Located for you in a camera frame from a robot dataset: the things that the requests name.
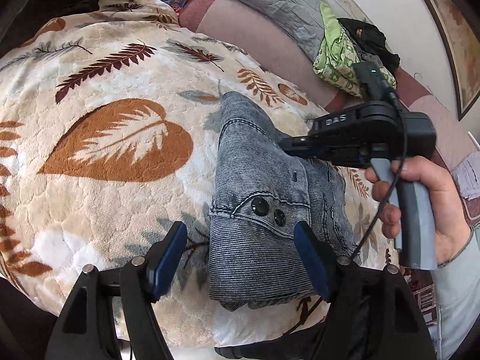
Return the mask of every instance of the finger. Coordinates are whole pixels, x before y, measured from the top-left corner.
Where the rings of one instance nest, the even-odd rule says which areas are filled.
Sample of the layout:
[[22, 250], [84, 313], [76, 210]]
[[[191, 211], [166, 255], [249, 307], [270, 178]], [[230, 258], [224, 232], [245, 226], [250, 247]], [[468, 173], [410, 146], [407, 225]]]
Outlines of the finger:
[[393, 239], [400, 233], [400, 224], [395, 223], [394, 225], [382, 225], [382, 233], [385, 237]]
[[377, 201], [381, 201], [387, 195], [390, 184], [386, 181], [379, 181], [373, 185], [371, 196]]
[[[400, 166], [400, 161], [392, 162], [392, 171], [396, 172]], [[425, 157], [417, 155], [405, 160], [402, 179], [407, 181], [420, 181], [432, 191], [451, 191], [455, 189], [452, 177], [448, 170], [436, 165]]]
[[365, 178], [370, 181], [372, 184], [375, 184], [378, 181], [378, 176], [375, 173], [373, 168], [368, 168], [365, 171]]
[[398, 207], [395, 207], [393, 204], [387, 203], [385, 208], [380, 215], [380, 219], [386, 225], [395, 225], [400, 221], [402, 217], [402, 212]]

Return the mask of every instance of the person's arm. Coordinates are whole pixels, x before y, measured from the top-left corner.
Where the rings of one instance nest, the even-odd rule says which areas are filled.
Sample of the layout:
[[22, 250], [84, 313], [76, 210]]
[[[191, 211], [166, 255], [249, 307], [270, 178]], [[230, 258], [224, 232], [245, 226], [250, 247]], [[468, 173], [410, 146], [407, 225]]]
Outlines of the person's arm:
[[[392, 162], [397, 171], [398, 161]], [[373, 169], [366, 178], [374, 183], [373, 198], [383, 199], [389, 188]], [[480, 252], [475, 235], [463, 216], [462, 203], [446, 169], [423, 157], [405, 161], [401, 174], [407, 181], [420, 181], [429, 189], [435, 218], [435, 251], [439, 268], [432, 271], [439, 305], [439, 358], [446, 360], [460, 346], [480, 314]], [[395, 238], [400, 231], [400, 210], [387, 204], [380, 219], [382, 231]]]

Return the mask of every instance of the gray handle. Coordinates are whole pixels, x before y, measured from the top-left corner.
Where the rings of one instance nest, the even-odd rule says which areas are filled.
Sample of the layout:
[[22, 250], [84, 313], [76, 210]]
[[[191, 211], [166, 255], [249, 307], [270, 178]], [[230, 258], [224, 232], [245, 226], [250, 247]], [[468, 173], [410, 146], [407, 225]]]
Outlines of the gray handle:
[[[395, 175], [388, 159], [372, 158], [370, 163], [380, 180], [392, 183]], [[415, 269], [436, 269], [435, 220], [428, 188], [418, 181], [400, 179], [388, 202], [402, 212], [401, 231], [394, 240], [395, 249], [402, 250], [400, 264]]]

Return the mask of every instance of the black button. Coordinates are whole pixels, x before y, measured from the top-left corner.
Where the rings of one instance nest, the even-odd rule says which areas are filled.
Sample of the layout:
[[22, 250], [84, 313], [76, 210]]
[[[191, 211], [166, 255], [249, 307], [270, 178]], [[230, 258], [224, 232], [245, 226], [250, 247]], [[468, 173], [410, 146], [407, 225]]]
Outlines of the black button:
[[251, 208], [258, 216], [265, 216], [268, 214], [268, 203], [264, 198], [256, 197], [251, 201]]
[[275, 210], [274, 218], [277, 225], [279, 226], [285, 225], [285, 214], [282, 210]]

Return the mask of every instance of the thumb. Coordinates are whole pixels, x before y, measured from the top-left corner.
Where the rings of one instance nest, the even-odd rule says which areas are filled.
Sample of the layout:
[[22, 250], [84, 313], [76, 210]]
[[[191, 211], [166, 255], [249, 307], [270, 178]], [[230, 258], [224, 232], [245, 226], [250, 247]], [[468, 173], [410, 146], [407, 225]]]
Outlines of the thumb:
[[[400, 161], [392, 161], [393, 172], [396, 172], [399, 166]], [[430, 192], [455, 190], [448, 170], [419, 155], [405, 160], [401, 177], [406, 181], [419, 181], [426, 185]]]

